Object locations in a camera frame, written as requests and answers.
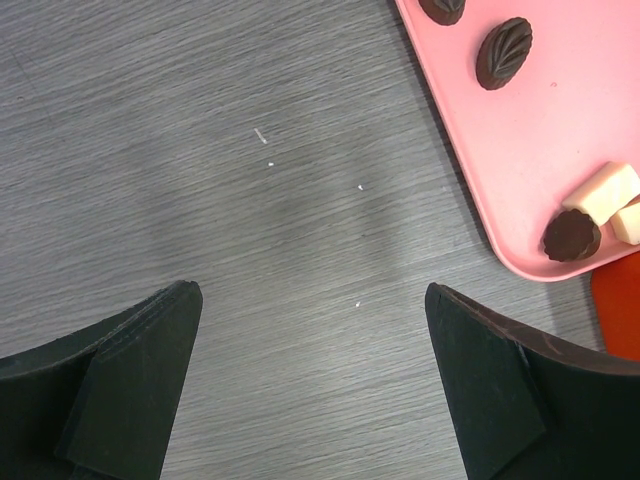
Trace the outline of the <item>orange chocolate box tray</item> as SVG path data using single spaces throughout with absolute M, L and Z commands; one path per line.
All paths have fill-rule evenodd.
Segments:
M 639 253 L 594 270 L 591 292 L 606 351 L 639 361 Z

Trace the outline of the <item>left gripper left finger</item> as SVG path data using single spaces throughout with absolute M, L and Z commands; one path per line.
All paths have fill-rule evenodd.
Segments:
M 177 281 L 2 358 L 2 478 L 159 478 L 202 307 L 199 285 Z

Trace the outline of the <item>pink tray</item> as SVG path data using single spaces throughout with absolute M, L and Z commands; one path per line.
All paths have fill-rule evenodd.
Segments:
M 447 27 L 415 1 L 398 10 L 499 260 L 553 282 L 632 254 L 610 229 L 578 262 L 549 260 L 541 239 L 562 200 L 605 163 L 639 162 L 638 3 L 470 1 Z M 505 87 L 485 90 L 477 52 L 513 17 L 530 22 L 531 51 Z

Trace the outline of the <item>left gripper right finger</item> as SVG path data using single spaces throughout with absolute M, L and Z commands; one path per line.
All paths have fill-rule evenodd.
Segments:
M 639 365 L 432 283 L 429 335 L 470 479 L 636 479 Z

